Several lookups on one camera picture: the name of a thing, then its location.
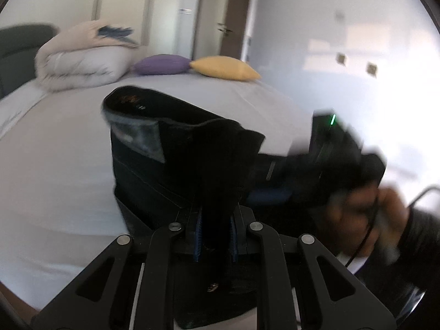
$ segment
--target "purple pillow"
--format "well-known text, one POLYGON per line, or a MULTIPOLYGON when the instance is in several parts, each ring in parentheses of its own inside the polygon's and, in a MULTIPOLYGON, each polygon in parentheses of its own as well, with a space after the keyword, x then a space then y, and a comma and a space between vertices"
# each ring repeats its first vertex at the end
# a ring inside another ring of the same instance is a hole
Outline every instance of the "purple pillow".
POLYGON ((179 74, 190 69, 191 59, 175 54, 157 54, 133 65, 137 74, 179 74))

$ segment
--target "doorway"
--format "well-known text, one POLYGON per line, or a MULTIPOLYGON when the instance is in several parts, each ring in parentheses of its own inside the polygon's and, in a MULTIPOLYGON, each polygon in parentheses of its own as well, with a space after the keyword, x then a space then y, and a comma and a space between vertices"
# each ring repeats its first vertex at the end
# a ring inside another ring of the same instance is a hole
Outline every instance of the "doorway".
POLYGON ((192 58, 247 60, 256 5, 257 0, 199 0, 192 58))

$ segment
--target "headboard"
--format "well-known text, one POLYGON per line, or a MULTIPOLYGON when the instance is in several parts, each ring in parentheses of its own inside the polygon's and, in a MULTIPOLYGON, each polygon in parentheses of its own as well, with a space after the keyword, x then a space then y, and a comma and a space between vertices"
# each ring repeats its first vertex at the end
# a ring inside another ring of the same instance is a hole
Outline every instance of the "headboard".
POLYGON ((35 78, 35 55, 57 32, 49 24, 0 29, 0 99, 35 78))

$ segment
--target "mattress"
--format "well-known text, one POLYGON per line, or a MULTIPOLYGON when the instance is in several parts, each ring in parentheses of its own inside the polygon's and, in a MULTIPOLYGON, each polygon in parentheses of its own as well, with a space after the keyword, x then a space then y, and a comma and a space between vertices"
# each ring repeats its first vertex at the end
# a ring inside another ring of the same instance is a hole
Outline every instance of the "mattress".
MULTIPOLYGON (((155 89, 237 120, 266 136, 263 153, 285 155, 292 144, 309 143, 311 114, 260 82, 188 73, 44 93, 0 139, 0 280, 36 309, 126 233, 113 196, 109 127, 101 116, 104 97, 122 85, 155 89)), ((30 82, 12 95, 39 93, 30 82)), ((241 320, 234 324, 243 329, 241 320)))

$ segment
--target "human hand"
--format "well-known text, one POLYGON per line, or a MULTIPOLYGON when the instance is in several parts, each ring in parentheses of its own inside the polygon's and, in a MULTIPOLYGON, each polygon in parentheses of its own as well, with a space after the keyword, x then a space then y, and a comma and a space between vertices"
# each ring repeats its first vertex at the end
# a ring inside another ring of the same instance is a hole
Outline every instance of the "human hand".
POLYGON ((352 191, 344 200, 333 200, 327 206, 325 232, 339 251, 348 256, 356 252, 368 229, 366 210, 373 206, 376 198, 387 224, 380 229, 377 226, 373 228, 357 255, 370 255, 379 237, 382 243, 397 246, 408 221, 409 210, 395 190, 378 189, 371 184, 352 191))

